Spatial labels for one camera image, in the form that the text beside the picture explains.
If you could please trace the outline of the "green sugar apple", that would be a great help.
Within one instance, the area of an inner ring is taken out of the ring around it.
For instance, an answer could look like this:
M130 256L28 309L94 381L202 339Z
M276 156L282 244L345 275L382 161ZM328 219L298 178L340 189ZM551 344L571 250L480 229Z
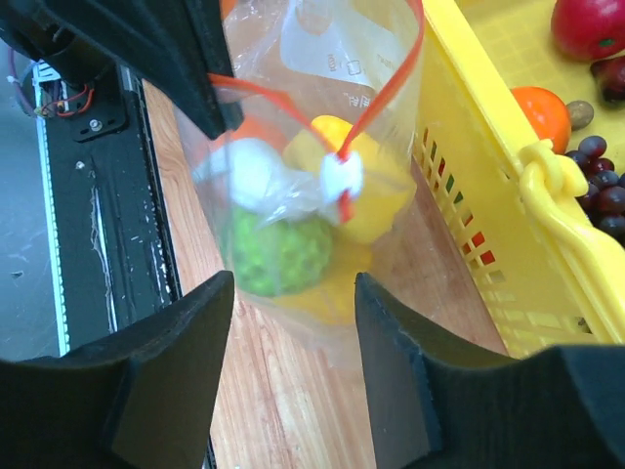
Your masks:
M297 294L320 282L333 251L331 227L310 216L268 223L236 207L231 212L228 259L245 292L273 298Z

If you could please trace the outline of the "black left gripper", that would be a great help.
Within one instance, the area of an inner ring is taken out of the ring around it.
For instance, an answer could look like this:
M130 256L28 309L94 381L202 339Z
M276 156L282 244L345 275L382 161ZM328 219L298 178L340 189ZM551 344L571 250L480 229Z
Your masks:
M233 76L218 1L48 1L46 10L3 1L1 39L69 87L115 69L128 90L142 78L156 86L211 140L243 122L239 105L218 103L209 79Z

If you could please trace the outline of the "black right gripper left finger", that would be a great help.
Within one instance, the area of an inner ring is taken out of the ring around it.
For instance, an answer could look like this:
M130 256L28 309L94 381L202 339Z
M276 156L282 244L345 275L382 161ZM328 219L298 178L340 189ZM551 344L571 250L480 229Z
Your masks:
M2 466L201 467L233 297L221 271L63 357L2 362Z

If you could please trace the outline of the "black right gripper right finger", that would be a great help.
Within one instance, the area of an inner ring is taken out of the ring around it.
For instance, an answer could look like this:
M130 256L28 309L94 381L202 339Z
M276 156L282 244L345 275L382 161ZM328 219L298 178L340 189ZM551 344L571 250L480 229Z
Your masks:
M372 276L355 318L380 468L620 468L624 350L562 345L516 360L411 310Z

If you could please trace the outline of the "clear zip top bag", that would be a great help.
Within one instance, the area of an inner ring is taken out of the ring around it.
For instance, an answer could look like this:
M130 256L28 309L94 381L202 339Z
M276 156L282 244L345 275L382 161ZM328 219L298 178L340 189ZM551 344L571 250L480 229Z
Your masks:
M177 114L209 229L240 296L356 367L354 280L386 271L416 192L425 19L419 1L230 1L242 121L206 137Z

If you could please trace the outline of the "yellow bell pepper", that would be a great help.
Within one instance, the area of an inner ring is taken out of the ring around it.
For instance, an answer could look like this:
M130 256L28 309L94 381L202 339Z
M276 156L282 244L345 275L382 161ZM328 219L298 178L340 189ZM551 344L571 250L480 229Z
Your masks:
M370 244L393 226L396 215L407 206L416 192L408 169L408 155L395 152L367 133L359 134L351 149L361 157L364 187L354 202L354 216L338 231L346 238ZM282 152L291 167L319 172L324 146L308 131L300 131Z

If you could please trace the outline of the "orange fruit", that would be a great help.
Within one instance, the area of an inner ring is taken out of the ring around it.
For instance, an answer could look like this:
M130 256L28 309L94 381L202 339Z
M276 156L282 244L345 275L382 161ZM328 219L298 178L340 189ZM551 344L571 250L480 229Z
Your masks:
M262 140L279 152L287 146L289 139L274 124L253 115L246 115L237 130L230 133L233 141L254 138Z

